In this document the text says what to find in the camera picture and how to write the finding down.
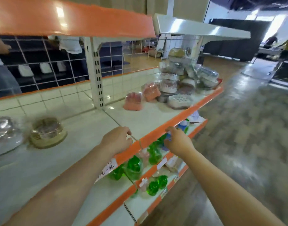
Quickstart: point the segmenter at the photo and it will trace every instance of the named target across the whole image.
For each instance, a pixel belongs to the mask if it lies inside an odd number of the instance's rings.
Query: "dark ceiling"
[[[288,10],[288,0],[212,0],[230,10]]]

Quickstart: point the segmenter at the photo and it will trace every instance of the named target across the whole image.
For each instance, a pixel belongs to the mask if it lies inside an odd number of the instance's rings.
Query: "white soap dish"
[[[189,108],[194,104],[190,95],[177,94],[168,98],[167,104],[174,109]]]

